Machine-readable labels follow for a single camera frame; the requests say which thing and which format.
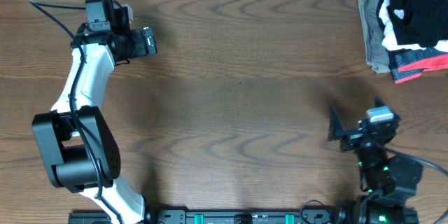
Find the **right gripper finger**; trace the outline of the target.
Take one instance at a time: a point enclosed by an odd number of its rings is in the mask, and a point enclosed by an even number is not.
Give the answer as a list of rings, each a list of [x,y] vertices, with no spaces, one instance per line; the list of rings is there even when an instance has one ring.
[[[339,141],[345,138],[346,136],[347,136],[346,129],[342,123],[340,114],[334,106],[331,106],[328,141]]]
[[[374,98],[374,112],[373,112],[373,120],[374,121],[386,121],[386,120],[401,120],[401,117],[389,108],[380,97]]]

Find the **black polo shirt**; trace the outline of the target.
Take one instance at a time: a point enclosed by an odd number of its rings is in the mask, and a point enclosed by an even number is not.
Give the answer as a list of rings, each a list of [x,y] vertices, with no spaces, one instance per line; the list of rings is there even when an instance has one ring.
[[[389,0],[388,14],[399,46],[435,47],[447,39],[447,0]]]

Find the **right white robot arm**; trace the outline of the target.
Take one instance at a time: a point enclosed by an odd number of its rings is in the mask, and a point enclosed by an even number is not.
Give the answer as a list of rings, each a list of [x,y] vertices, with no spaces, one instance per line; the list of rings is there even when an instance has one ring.
[[[330,108],[328,140],[339,141],[342,152],[356,154],[360,189],[365,193],[339,206],[332,223],[419,222],[417,210],[406,207],[406,201],[417,194],[423,166],[403,154],[387,155],[386,144],[396,136],[399,122],[400,116],[378,97],[356,129],[347,129],[337,109]]]

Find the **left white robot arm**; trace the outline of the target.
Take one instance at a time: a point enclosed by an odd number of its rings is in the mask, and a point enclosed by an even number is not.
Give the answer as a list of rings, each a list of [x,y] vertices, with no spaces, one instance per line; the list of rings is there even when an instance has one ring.
[[[87,21],[70,33],[73,62],[59,99],[34,116],[32,130],[49,181],[91,199],[100,211],[75,211],[69,223],[156,223],[121,175],[121,156],[102,115],[108,79],[120,65],[157,52],[150,27],[131,29],[133,11],[116,0],[87,0]]]

